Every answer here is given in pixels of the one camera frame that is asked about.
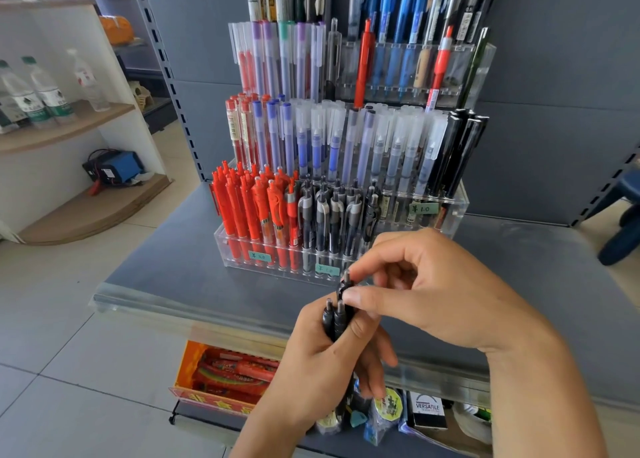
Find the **gray shelf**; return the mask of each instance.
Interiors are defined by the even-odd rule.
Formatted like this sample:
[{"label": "gray shelf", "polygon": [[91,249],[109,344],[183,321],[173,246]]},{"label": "gray shelf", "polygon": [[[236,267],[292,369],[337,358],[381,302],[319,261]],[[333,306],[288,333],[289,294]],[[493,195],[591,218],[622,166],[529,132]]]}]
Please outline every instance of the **gray shelf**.
[{"label": "gray shelf", "polygon": [[[219,224],[203,183],[98,287],[98,310],[135,313],[192,340],[277,357],[300,308],[327,288],[224,268],[214,239]],[[640,317],[578,232],[466,216],[455,240],[556,326],[594,401],[640,411]],[[398,320],[383,325],[401,362],[386,369],[390,385],[489,404],[484,354]]]}]

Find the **forearm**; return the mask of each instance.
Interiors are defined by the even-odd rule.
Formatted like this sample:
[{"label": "forearm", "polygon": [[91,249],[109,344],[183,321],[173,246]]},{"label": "forearm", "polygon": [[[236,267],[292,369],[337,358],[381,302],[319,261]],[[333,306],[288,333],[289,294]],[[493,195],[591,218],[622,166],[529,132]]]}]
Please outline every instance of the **forearm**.
[{"label": "forearm", "polygon": [[231,458],[289,458],[304,436],[304,431],[283,421],[283,406],[270,403],[265,397],[249,414],[231,452]]},{"label": "forearm", "polygon": [[495,456],[605,457],[595,408],[564,341],[546,327],[525,338],[519,348],[487,354]]}]

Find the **left hand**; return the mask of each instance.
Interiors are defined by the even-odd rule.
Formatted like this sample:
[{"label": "left hand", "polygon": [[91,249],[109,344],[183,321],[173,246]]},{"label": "left hand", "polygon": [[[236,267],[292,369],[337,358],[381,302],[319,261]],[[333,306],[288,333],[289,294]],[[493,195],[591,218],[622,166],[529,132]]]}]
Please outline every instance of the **left hand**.
[{"label": "left hand", "polygon": [[[331,296],[335,303],[335,294]],[[357,311],[344,334],[332,343],[322,326],[327,298],[300,311],[278,371],[258,405],[274,409],[276,419],[286,417],[302,434],[340,403],[354,369],[365,397],[384,397],[381,359],[391,366],[397,364],[377,315]]]}]

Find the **wooden shelf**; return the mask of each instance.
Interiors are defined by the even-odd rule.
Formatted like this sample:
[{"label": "wooden shelf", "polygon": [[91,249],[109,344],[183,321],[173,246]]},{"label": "wooden shelf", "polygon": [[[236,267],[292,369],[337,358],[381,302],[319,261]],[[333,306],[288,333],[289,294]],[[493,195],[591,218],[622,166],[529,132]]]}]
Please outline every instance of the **wooden shelf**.
[{"label": "wooden shelf", "polygon": [[19,236],[26,244],[56,245],[98,234],[139,211],[169,185],[166,175],[134,187],[107,187],[93,197],[86,191],[23,230]]},{"label": "wooden shelf", "polygon": [[95,0],[0,0],[0,12],[94,5]]},{"label": "wooden shelf", "polygon": [[71,106],[78,116],[76,122],[59,124],[57,127],[47,130],[26,126],[0,135],[0,155],[28,151],[73,138],[137,109],[137,106],[133,104],[112,103],[111,109],[108,111],[96,112],[92,109],[89,101],[76,101]]}]

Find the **chair leg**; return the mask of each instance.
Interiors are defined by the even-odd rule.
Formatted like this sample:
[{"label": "chair leg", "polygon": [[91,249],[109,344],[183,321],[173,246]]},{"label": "chair leg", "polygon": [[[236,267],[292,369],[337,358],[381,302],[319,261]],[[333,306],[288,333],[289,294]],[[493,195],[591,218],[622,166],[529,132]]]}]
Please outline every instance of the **chair leg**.
[{"label": "chair leg", "polygon": [[640,205],[631,205],[631,207],[629,207],[620,216],[620,227],[626,226],[628,221],[634,219],[635,217],[640,217]]},{"label": "chair leg", "polygon": [[598,260],[604,266],[611,266],[626,258],[640,245],[640,217],[628,220],[616,235],[598,253]]},{"label": "chair leg", "polygon": [[596,205],[596,207],[591,211],[591,213],[588,214],[588,216],[585,218],[585,220],[586,219],[590,219],[591,217],[593,217],[597,213],[602,212],[608,206],[610,206],[613,203],[619,201],[622,198],[623,195],[624,194],[622,193],[622,191],[620,191],[618,189],[618,187],[613,187],[611,189],[611,191],[602,198],[602,200],[598,203],[598,205]]}]

